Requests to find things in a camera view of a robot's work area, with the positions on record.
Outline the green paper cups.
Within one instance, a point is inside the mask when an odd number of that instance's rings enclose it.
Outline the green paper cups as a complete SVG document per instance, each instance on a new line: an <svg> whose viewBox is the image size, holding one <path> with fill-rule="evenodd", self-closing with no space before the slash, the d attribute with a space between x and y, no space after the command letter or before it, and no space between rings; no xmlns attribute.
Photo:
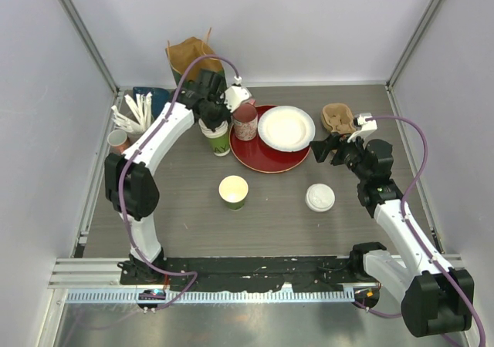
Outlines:
<svg viewBox="0 0 494 347"><path fill-rule="evenodd" d="M214 130L207 128L202 120L199 120L198 124L203 135L208 139L213 154L217 157L226 156L230 152L228 122L224 121L219 127Z"/></svg>

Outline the green paper cup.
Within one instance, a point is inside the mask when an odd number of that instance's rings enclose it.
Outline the green paper cup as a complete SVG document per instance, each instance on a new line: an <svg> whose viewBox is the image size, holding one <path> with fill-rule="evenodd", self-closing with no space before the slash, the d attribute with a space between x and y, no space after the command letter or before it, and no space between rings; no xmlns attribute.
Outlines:
<svg viewBox="0 0 494 347"><path fill-rule="evenodd" d="M237 211L245 205L249 185L244 178L230 175L221 181L218 186L218 193L230 210Z"/></svg>

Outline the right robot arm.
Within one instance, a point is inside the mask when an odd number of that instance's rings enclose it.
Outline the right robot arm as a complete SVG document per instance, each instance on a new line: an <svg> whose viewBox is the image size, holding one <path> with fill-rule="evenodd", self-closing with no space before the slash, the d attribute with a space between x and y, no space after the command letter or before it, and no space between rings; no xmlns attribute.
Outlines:
<svg viewBox="0 0 494 347"><path fill-rule="evenodd" d="M415 337L470 329L472 313L466 302L473 299L472 276L454 269L436 250L402 200L391 177L392 145L331 133L325 140L311 142L310 148L317 162L330 158L332 165L344 165L356 175L360 204L401 256L396 261L379 243L354 245L357 257L348 263L351 277L378 280L399 303L404 323Z"/></svg>

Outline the white plastic cup lid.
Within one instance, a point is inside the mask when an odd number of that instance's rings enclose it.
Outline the white plastic cup lid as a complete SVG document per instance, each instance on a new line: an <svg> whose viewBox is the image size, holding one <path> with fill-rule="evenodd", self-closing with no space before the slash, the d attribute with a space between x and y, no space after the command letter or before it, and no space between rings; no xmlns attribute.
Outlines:
<svg viewBox="0 0 494 347"><path fill-rule="evenodd" d="M326 184L313 184L308 187L305 195L307 207L322 213L330 210L335 204L336 196L333 189Z"/></svg>

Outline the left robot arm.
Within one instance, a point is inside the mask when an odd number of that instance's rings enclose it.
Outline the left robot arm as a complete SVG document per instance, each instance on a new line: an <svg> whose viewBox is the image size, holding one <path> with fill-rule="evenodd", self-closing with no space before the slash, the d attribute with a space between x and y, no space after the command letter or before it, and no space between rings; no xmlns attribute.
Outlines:
<svg viewBox="0 0 494 347"><path fill-rule="evenodd" d="M166 257L154 224L160 199L154 174L178 138L200 118L209 118L215 126L228 124L226 89L224 76L202 69L196 80L173 92L175 102L164 106L131 147L105 159L105 196L122 217L130 239L129 259L118 264L123 284L154 285L163 280Z"/></svg>

